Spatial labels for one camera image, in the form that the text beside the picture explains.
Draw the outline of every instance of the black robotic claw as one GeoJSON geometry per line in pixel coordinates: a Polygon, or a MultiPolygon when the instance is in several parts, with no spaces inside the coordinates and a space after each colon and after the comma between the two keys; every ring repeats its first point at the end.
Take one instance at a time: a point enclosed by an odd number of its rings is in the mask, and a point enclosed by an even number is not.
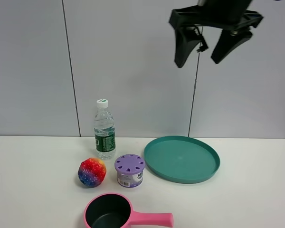
{"type": "Polygon", "coordinates": [[[169,23],[175,30],[175,63],[184,66],[191,51],[201,43],[198,52],[208,49],[198,26],[223,29],[211,58],[216,64],[232,50],[252,37],[250,27],[256,28],[263,16],[246,10],[252,0],[200,0],[202,4],[173,9],[169,23]]]}

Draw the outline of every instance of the green plastic plate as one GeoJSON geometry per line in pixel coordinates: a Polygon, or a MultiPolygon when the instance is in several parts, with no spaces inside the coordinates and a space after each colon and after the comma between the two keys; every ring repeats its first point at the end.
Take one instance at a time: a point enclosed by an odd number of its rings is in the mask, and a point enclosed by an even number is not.
{"type": "Polygon", "coordinates": [[[151,141],[144,149],[144,159],[158,176],[184,184],[208,180],[220,165],[214,149],[184,136],[166,136],[151,141]]]}

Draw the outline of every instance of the purple lid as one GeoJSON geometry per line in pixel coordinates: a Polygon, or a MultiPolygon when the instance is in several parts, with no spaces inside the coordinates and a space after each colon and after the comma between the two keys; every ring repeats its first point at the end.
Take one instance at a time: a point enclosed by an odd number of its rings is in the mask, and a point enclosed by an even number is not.
{"type": "Polygon", "coordinates": [[[125,175],[134,175],[143,171],[146,163],[141,156],[136,154],[125,154],[115,161],[115,169],[125,175]]]}

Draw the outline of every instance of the saucepan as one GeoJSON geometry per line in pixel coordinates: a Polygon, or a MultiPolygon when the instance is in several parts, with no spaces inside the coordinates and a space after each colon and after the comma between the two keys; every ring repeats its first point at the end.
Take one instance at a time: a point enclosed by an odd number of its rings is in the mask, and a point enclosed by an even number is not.
{"type": "Polygon", "coordinates": [[[91,200],[84,211],[87,228],[131,228],[131,225],[173,227],[171,213],[136,212],[131,202],[118,193],[105,193],[91,200]]]}

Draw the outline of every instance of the rainbow ball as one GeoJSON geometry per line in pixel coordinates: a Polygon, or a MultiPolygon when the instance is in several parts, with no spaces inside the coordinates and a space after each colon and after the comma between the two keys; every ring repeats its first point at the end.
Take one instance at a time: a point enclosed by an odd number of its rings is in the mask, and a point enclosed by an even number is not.
{"type": "Polygon", "coordinates": [[[99,158],[89,158],[81,163],[78,170],[80,181],[91,188],[103,182],[106,174],[105,164],[99,158]]]}

